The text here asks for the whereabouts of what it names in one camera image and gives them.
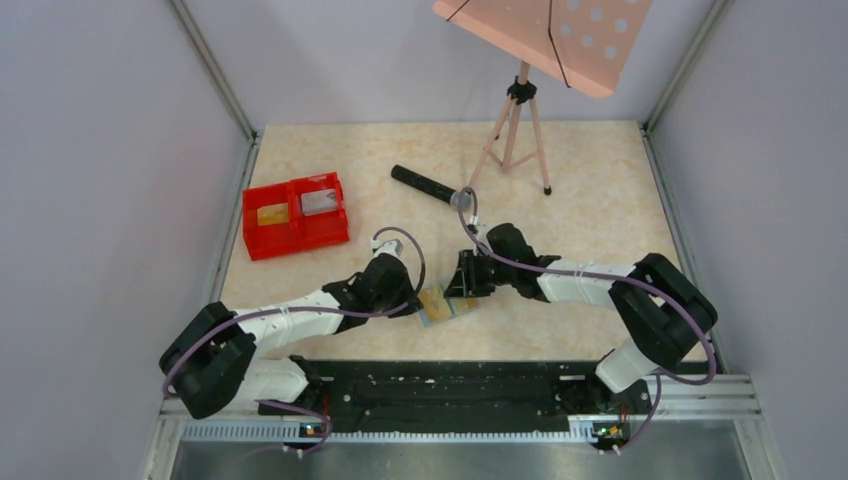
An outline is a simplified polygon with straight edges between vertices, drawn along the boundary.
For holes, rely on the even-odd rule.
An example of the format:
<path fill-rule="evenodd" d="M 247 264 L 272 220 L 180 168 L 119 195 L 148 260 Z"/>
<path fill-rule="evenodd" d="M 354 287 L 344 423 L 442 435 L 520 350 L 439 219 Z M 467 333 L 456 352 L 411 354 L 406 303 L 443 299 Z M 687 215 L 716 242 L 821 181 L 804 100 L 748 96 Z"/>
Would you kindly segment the gold credit card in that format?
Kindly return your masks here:
<path fill-rule="evenodd" d="M 450 305 L 445 300 L 439 285 L 422 290 L 419 299 L 422 302 L 421 314 L 426 325 L 433 326 L 451 317 Z"/>

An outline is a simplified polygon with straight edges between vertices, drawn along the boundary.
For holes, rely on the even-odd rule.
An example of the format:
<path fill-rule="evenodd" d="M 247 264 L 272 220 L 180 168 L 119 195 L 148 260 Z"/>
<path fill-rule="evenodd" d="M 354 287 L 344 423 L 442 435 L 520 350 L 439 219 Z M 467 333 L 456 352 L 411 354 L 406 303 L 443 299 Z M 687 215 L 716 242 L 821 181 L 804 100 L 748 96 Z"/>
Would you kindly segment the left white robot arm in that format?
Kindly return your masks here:
<path fill-rule="evenodd" d="M 420 308 L 406 266 L 389 253 L 377 253 L 363 271 L 295 300 L 241 311 L 209 303 L 161 355 L 162 391 L 194 419 L 213 416 L 235 400 L 293 403 L 313 375 L 295 360 L 273 364 L 267 352 Z"/>

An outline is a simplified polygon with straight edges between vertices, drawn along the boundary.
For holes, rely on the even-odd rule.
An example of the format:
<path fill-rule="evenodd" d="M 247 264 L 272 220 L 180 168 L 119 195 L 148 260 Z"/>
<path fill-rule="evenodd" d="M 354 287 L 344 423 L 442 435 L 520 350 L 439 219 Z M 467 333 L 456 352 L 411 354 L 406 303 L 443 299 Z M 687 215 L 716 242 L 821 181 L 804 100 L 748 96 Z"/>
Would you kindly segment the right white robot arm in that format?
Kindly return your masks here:
<path fill-rule="evenodd" d="M 665 256 L 634 264 L 576 262 L 538 255 L 511 223 L 474 229 L 474 248 L 458 254 L 447 298 L 490 296 L 510 286 L 526 299 L 579 302 L 615 310 L 628 338 L 595 367 L 597 381 L 621 393 L 650 373 L 669 373 L 717 323 L 711 302 Z"/>

